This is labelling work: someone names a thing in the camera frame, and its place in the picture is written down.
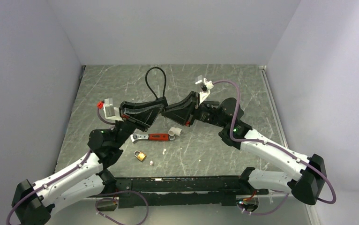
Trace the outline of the white pipe elbow near wrench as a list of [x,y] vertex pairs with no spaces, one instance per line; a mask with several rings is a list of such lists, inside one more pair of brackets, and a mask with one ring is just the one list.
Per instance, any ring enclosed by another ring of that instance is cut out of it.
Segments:
[[168,130],[169,136],[180,136],[181,132],[182,132],[182,129],[179,127],[171,127]]

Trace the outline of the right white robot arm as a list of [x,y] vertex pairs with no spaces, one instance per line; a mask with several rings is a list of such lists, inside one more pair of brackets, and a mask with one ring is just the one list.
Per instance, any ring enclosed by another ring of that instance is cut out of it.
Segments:
[[309,157],[294,152],[271,141],[240,119],[242,110],[231,127],[235,106],[233,97],[199,104],[197,93],[192,91],[182,101],[167,106],[162,116],[187,127],[196,120],[221,127],[218,135],[226,145],[253,153],[280,169],[279,172],[264,172],[246,168],[239,181],[242,193],[249,195],[256,189],[271,189],[290,193],[302,203],[315,205],[327,177],[324,159],[317,154]]

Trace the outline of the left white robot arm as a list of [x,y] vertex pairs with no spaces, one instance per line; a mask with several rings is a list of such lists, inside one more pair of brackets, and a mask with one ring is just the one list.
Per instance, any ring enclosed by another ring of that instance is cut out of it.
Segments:
[[144,103],[123,101],[119,107],[108,98],[99,102],[97,115],[103,110],[103,121],[112,128],[92,130],[89,150],[69,166],[35,182],[19,183],[6,224],[16,215],[22,225],[44,225],[54,213],[85,197],[111,196],[116,185],[108,168],[121,157],[122,145],[135,130],[147,131],[167,106],[164,96]]

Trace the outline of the black cable padlock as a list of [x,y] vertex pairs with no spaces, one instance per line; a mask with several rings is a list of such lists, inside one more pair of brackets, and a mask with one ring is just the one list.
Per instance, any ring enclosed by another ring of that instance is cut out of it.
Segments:
[[[157,91],[154,91],[153,88],[151,87],[151,84],[149,82],[149,76],[152,70],[158,70],[160,72],[160,74],[163,76],[163,89],[160,89],[160,83],[157,79],[157,72],[153,75],[154,78],[154,82],[156,83],[156,87],[157,87]],[[166,88],[167,88],[167,75],[165,73],[165,71],[159,67],[159,66],[153,66],[150,67],[144,76],[144,80],[145,80],[145,84],[147,86],[147,88],[151,91],[154,99],[159,102],[162,103],[165,107],[168,106],[168,102],[167,102],[167,98],[166,98]]]

